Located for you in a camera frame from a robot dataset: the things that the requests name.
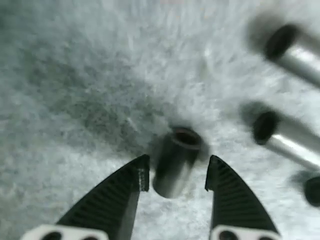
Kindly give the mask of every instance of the tube opening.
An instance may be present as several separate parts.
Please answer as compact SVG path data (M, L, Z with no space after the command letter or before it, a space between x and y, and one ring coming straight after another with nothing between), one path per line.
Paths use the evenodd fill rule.
M280 58L296 39L298 29L294 25L285 25L278 29L268 40L265 55L268 59Z
M261 114L253 124L253 137L257 144L264 145L274 134L279 118L275 112Z
M198 134L186 128L176 129L173 133L173 138L180 144L192 147L197 147L201 141Z

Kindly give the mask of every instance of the black cylinder end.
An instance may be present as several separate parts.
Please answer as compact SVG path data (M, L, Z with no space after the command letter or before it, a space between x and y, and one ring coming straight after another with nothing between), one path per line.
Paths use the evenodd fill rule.
M305 182L304 196L310 205L320 207L320 176L313 177Z
M262 113L253 124L253 138L258 145L265 145L277 129L279 117L274 111Z
M298 32L298 27L293 24L280 27L267 41L265 56L270 60L280 58L294 43Z
M195 131L185 127L173 129L172 141L188 149L199 149L202 143L201 137Z

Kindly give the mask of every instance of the dark cylinder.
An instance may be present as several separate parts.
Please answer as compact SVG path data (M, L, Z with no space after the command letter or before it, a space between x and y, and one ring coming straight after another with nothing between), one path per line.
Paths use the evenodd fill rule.
M293 24L282 26L268 40L266 57L320 88L320 41Z
M295 119L275 111L262 113L253 124L257 144L310 170L320 170L320 138Z
M304 196L310 205L320 207L320 176L310 178L305 182Z
M174 199L181 194L201 145L201 137L184 127L174 128L165 138L153 180L153 188L159 195Z

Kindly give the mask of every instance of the metal tube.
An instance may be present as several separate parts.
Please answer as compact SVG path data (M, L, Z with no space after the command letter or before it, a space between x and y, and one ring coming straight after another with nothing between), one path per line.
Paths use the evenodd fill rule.
M311 169L320 170L320 138L296 120L268 111L253 124L255 142Z
M175 128L166 138L153 180L153 188L159 195L174 199L181 194L201 145L201 137L183 127Z
M297 26L278 29L267 42L265 55L320 88L320 41Z

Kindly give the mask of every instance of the gray carpet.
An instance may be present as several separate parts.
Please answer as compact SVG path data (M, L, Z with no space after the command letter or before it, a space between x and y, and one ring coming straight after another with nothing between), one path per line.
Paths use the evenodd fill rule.
M54 223L172 125L207 152L181 198L141 195L132 239L205 240L209 154L230 164L285 240L318 240L301 166L254 144L263 102L320 135L320 91L255 51L293 21L320 35L318 0L2 0L0 239Z

